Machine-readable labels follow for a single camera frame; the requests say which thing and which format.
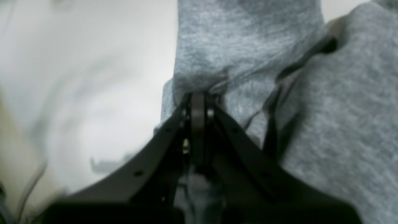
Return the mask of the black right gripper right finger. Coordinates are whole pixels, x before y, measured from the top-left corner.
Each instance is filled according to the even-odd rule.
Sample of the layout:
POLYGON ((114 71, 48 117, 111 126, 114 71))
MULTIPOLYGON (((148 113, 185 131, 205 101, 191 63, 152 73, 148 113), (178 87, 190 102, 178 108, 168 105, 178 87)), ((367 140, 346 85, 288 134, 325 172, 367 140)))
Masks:
POLYGON ((285 172, 216 104, 199 93, 199 166, 223 187, 222 224, 360 224, 350 204, 285 172))

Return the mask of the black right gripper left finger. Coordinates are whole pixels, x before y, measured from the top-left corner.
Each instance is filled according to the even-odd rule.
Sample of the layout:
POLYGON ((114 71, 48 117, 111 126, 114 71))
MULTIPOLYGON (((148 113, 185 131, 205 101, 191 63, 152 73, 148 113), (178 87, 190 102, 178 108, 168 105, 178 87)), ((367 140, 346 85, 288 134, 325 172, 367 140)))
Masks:
POLYGON ((117 171, 51 205, 45 224, 184 224, 178 179, 199 164, 199 94, 189 93, 153 139, 117 171))

